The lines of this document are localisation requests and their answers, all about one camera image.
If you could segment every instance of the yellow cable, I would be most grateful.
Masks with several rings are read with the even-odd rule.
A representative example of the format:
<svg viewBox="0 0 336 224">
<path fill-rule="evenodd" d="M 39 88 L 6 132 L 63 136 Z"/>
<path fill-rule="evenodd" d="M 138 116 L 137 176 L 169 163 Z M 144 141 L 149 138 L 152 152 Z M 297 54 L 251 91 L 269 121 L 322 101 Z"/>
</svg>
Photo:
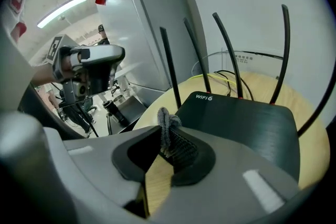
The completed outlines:
<svg viewBox="0 0 336 224">
<path fill-rule="evenodd" d="M 209 77 L 212 77 L 212 78 L 216 78 L 216 79 L 222 79 L 222 80 L 225 80 L 225 81 L 228 81 L 232 84 L 234 84 L 235 86 L 237 86 L 236 82 L 235 81 L 232 81 L 232 80 L 228 80 L 228 79 L 224 79 L 224 78 L 221 78 L 221 77 L 218 77 L 218 76 L 215 76 L 215 75 L 212 75 L 212 74 L 207 74 Z M 193 76 L 189 79 L 194 79 L 194 78 L 199 78 L 199 77 L 202 77 L 203 75 L 196 75 L 196 76 Z"/>
</svg>

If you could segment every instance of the black base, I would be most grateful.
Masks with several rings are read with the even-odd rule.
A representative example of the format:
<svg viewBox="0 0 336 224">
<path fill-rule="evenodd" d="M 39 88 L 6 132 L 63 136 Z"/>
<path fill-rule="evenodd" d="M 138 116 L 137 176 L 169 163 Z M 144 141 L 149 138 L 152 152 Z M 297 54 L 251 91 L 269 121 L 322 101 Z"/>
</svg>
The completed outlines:
<svg viewBox="0 0 336 224">
<path fill-rule="evenodd" d="M 299 138 L 288 108 L 193 92 L 176 115 L 182 126 L 242 143 L 299 180 Z"/>
</svg>

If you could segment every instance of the gray rope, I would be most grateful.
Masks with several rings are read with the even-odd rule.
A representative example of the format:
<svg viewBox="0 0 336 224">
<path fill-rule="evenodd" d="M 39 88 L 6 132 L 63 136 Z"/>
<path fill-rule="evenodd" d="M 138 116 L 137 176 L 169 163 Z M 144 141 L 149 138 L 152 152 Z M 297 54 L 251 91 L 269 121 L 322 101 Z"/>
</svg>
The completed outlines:
<svg viewBox="0 0 336 224">
<path fill-rule="evenodd" d="M 171 126 L 181 126 L 181 120 L 176 115 L 170 115 L 167 108 L 160 108 L 157 117 L 158 125 L 161 126 L 161 152 L 167 157 L 171 156 L 170 153 L 170 132 Z"/>
</svg>

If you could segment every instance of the black cable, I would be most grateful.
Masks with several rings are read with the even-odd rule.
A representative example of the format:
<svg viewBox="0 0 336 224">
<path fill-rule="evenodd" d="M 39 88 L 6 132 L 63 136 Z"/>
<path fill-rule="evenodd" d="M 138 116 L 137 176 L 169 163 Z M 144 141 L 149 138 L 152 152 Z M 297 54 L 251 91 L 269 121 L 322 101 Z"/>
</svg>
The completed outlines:
<svg viewBox="0 0 336 224">
<path fill-rule="evenodd" d="M 284 47 L 284 53 L 283 53 L 283 60 L 281 65 L 281 71 L 278 79 L 278 83 L 274 89 L 273 96 L 270 100 L 270 104 L 275 104 L 275 102 L 278 99 L 281 86 L 283 83 L 283 79 L 286 74 L 287 64 L 288 64 L 288 58 L 289 58 L 289 47 L 290 47 L 290 24 L 289 24 L 289 13 L 288 13 L 288 7 L 286 5 L 281 5 L 282 7 L 282 13 L 284 15 L 284 25 L 285 25 L 285 47 Z"/>
<path fill-rule="evenodd" d="M 55 84 L 51 83 L 52 86 L 54 86 L 57 90 L 61 90 L 60 88 L 58 88 Z"/>
<path fill-rule="evenodd" d="M 73 126 L 73 125 L 71 125 L 69 122 L 67 122 L 67 121 L 65 121 L 65 122 L 68 123 L 68 124 L 69 124 L 71 127 L 73 127 L 73 128 L 77 128 L 77 127 L 78 127 L 78 124 L 76 124 L 76 123 L 75 123 L 76 126 Z"/>
<path fill-rule="evenodd" d="M 197 45 L 195 35 L 194 35 L 194 33 L 191 29 L 191 26 L 190 26 L 187 18 L 184 18 L 183 22 L 184 22 L 185 27 L 187 28 L 187 31 L 188 31 L 188 34 L 190 36 L 191 42 L 194 45 L 194 49 L 195 49 L 198 61 L 200 62 L 199 65 L 201 66 L 202 75 L 203 75 L 203 78 L 204 78 L 205 89 L 206 89 L 207 92 L 211 93 L 209 78 L 208 78 L 207 72 L 206 72 L 205 67 L 204 67 L 203 58 L 202 58 L 201 53 L 198 49 L 198 45 Z"/>
<path fill-rule="evenodd" d="M 228 71 L 228 70 L 219 70 L 219 71 L 217 71 L 217 72 L 227 72 L 227 73 L 236 75 L 236 74 L 234 74 L 233 72 Z M 240 79 L 242 80 L 243 84 L 246 86 L 246 89 L 248 90 L 248 92 L 249 92 L 249 94 L 250 94 L 250 96 L 251 96 L 251 100 L 254 101 L 254 97 L 253 97 L 253 94 L 252 94 L 252 92 L 251 92 L 249 86 L 246 84 L 246 82 L 245 82 L 242 78 L 240 78 Z"/>
<path fill-rule="evenodd" d="M 224 74 L 219 73 L 218 71 L 216 71 L 215 73 L 221 75 L 222 77 L 225 77 L 225 78 L 228 80 L 227 76 L 225 76 Z M 228 88 L 229 88 L 229 93 L 228 93 L 226 96 L 231 96 L 230 82 L 227 82 L 227 86 L 228 86 Z"/>
<path fill-rule="evenodd" d="M 328 87 L 322 97 L 321 102 L 313 112 L 312 116 L 306 121 L 306 123 L 298 130 L 298 136 L 300 137 L 312 124 L 313 122 L 317 119 L 317 117 L 320 115 L 321 111 L 323 110 L 324 106 L 326 105 L 336 83 L 336 61 L 334 64 L 334 70 L 331 75 L 331 79 L 329 81 Z"/>
<path fill-rule="evenodd" d="M 89 125 L 90 125 L 91 129 L 93 130 L 94 134 L 96 135 L 96 137 L 99 137 L 98 134 L 97 134 L 97 132 L 96 132 L 96 129 L 93 127 L 90 119 L 85 115 L 85 113 L 84 113 L 83 109 L 81 108 L 81 106 L 78 103 L 76 103 L 76 106 L 80 110 L 80 112 L 82 113 L 82 115 L 86 119 L 86 121 L 89 123 Z"/>
<path fill-rule="evenodd" d="M 229 54 L 230 54 L 230 58 L 231 58 L 231 62 L 232 62 L 232 65 L 233 65 L 233 69 L 235 70 L 235 73 L 237 74 L 236 75 L 236 83 L 237 83 L 237 95 L 238 95 L 238 98 L 243 98 L 243 87 L 241 85 L 241 79 L 240 79 L 240 74 L 239 74 L 239 69 L 238 69 L 238 64 L 237 64 L 237 60 L 236 60 L 236 57 L 235 57 L 235 53 L 233 51 L 233 48 L 232 48 L 232 44 L 231 44 L 231 41 L 229 39 L 229 36 L 224 28 L 224 25 L 222 23 L 222 21 L 220 20 L 218 14 L 215 12 L 213 15 L 212 15 L 220 29 L 220 32 L 222 33 L 222 36 L 225 40 L 225 43 L 226 43 L 226 47 L 229 51 Z"/>
<path fill-rule="evenodd" d="M 160 27 L 160 32 L 161 32 L 161 37 L 162 37 L 162 41 L 163 41 L 164 50 L 166 52 L 170 77 L 172 79 L 172 85 L 173 85 L 173 90 L 174 90 L 174 94 L 175 94 L 176 105 L 177 105 L 177 108 L 179 109 L 181 107 L 181 98 L 180 98 L 180 93 L 178 91 L 179 87 L 178 87 L 178 84 L 177 84 L 172 52 L 170 51 L 170 47 L 169 47 L 167 30 L 163 27 Z"/>
</svg>

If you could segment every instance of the white cable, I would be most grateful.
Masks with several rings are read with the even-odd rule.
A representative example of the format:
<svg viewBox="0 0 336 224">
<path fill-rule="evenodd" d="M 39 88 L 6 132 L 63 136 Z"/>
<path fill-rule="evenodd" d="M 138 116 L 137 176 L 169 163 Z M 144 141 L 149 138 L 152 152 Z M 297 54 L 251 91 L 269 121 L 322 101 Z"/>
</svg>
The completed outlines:
<svg viewBox="0 0 336 224">
<path fill-rule="evenodd" d="M 221 64 L 222 64 L 222 68 L 221 68 L 221 70 L 225 70 L 225 68 L 224 68 L 224 66 L 223 66 L 223 63 L 224 63 L 224 55 L 223 55 L 223 51 L 224 51 L 224 49 L 223 49 L 223 47 L 222 47 L 222 48 L 221 48 L 221 53 L 222 53 L 222 54 L 220 55 L 220 56 L 222 57 L 222 59 L 221 59 L 221 60 L 222 60 L 222 62 L 221 62 Z"/>
<path fill-rule="evenodd" d="M 68 120 L 66 120 L 66 121 L 64 121 L 64 122 L 65 122 L 65 123 L 68 123 L 68 124 L 69 124 L 71 127 L 73 127 L 73 128 L 77 128 L 77 127 L 78 127 L 78 124 L 74 123 L 75 126 L 73 126 L 72 124 L 70 124 L 70 123 L 68 122 Z"/>
<path fill-rule="evenodd" d="M 207 56 L 202 57 L 202 59 L 208 58 L 208 57 L 211 56 L 211 55 L 215 55 L 215 54 L 225 54 L 225 53 L 227 53 L 227 52 L 228 52 L 228 50 L 226 50 L 226 51 L 218 51 L 218 52 L 214 52 L 214 53 L 212 53 L 212 54 L 208 54 Z M 193 73 L 194 68 L 195 68 L 195 66 L 196 66 L 199 62 L 200 62 L 200 61 L 197 61 L 197 62 L 194 64 L 193 68 L 191 69 L 191 76 L 192 76 L 192 77 L 194 76 L 194 73 Z"/>
</svg>

